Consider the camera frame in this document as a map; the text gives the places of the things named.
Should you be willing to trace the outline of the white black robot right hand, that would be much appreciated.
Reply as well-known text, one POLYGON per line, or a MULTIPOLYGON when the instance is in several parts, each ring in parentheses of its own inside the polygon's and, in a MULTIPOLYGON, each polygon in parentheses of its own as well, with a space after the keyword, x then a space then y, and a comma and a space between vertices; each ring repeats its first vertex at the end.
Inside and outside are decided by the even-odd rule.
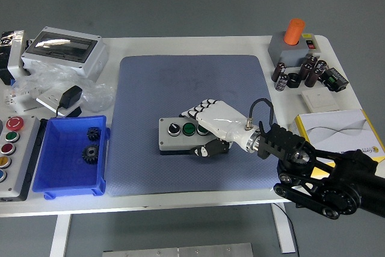
POLYGON ((254 126, 247 129, 247 118, 223 101, 204 100, 198 106, 184 111, 181 116, 196 120, 216 136, 216 139, 191 149, 194 155, 210 157, 226 153, 232 143, 249 153, 257 151, 254 145, 260 136, 259 130, 254 126))

